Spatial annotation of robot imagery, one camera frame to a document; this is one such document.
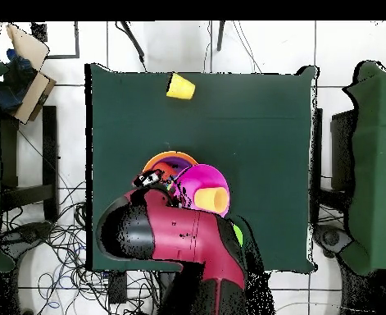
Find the pink bowl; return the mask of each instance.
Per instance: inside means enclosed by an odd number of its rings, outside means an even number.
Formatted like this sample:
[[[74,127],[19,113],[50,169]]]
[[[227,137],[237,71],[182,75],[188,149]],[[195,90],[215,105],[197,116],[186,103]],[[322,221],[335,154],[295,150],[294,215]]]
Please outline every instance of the pink bowl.
[[[177,184],[175,186],[175,196],[178,198],[181,196],[185,197],[183,208],[203,210],[205,212],[211,211],[199,208],[194,204],[196,191],[198,189],[208,189],[211,187],[223,187],[228,193],[228,205],[220,215],[224,217],[228,213],[230,201],[229,186],[225,177],[216,168],[208,166],[207,164],[197,164],[196,166],[185,168],[176,177],[175,182]]]

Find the cardboard box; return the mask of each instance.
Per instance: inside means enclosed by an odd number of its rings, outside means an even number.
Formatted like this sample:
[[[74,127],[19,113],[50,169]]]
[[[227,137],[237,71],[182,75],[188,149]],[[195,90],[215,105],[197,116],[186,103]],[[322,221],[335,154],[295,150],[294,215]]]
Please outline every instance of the cardboard box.
[[[33,121],[37,117],[56,84],[55,80],[39,72],[50,50],[45,43],[38,41],[34,36],[20,30],[15,25],[8,25],[7,33],[13,42],[16,53],[28,59],[32,67],[38,71],[24,96],[22,105],[12,114],[22,123],[27,123],[28,120]]]

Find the blue cloth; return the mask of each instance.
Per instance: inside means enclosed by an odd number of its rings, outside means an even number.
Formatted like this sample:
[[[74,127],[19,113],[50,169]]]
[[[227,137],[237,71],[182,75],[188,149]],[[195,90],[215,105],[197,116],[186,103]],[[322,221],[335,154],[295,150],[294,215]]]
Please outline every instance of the blue cloth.
[[[11,113],[22,104],[37,71],[28,59],[17,55],[7,67],[9,71],[3,76],[3,82],[0,82],[0,108],[5,113]]]

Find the white tile floor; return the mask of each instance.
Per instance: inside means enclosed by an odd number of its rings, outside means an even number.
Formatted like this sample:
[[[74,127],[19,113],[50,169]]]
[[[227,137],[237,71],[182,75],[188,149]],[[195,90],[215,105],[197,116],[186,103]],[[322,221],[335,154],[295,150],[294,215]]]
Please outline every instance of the white tile floor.
[[[208,21],[133,22],[131,29],[146,54],[148,71],[252,72],[252,61],[232,21],[226,22],[220,52],[216,51],[219,24],[213,21],[212,67],[208,50],[204,68],[203,61],[210,42],[207,25]],[[386,21],[244,21],[241,25],[262,72],[294,74],[300,67],[314,64],[320,68],[317,105],[324,109],[322,175],[331,176],[331,116],[352,108],[350,99],[341,88],[352,82],[357,63],[368,59],[379,60],[386,66]],[[46,104],[57,106],[59,170],[70,188],[84,180],[84,63],[96,62],[114,71],[143,71],[133,44],[125,33],[115,27],[114,22],[79,22],[78,26],[79,59],[49,59],[42,68],[45,74],[57,81]],[[75,54],[75,37],[69,22],[48,24],[48,28],[53,30],[48,34],[47,42],[51,46],[51,54]],[[41,120],[42,115],[39,115],[35,122],[20,126],[20,130],[39,150],[42,148]],[[40,184],[42,160],[22,137],[19,138],[18,156],[20,185]],[[61,199],[67,196],[66,185],[60,181]],[[329,179],[323,179],[322,185],[328,187]],[[72,195],[75,202],[85,200],[85,186],[80,187]],[[9,216],[13,217],[16,213],[10,212]],[[41,206],[32,205],[25,207],[25,213],[18,222],[41,220]],[[71,214],[67,214],[61,223],[71,224],[71,220]],[[312,256],[318,269],[310,275],[272,272],[270,288],[273,290],[277,315],[338,314],[337,306],[341,299],[338,264],[335,260],[325,258],[316,245]],[[23,307],[38,311],[45,305],[37,290],[37,282],[40,275],[53,272],[57,265],[56,255],[46,246],[40,246],[25,256],[19,279]],[[140,273],[129,274],[141,277]],[[61,302],[63,308],[67,308],[74,297],[75,290],[61,288],[52,300]],[[122,313],[124,309],[121,306],[118,310]],[[62,315],[61,308],[46,307],[43,315]],[[107,313],[97,301],[88,301],[79,296],[67,315]]]

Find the yellow cup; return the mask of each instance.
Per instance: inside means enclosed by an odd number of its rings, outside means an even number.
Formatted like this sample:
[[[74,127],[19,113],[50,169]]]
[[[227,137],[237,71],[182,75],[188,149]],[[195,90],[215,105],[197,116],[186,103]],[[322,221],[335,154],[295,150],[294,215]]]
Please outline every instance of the yellow cup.
[[[192,84],[178,74],[173,73],[170,77],[166,97],[189,100],[193,97],[195,89],[195,84]]]
[[[228,206],[228,200],[228,193],[223,187],[198,189],[194,194],[194,204],[211,212],[223,212]]]

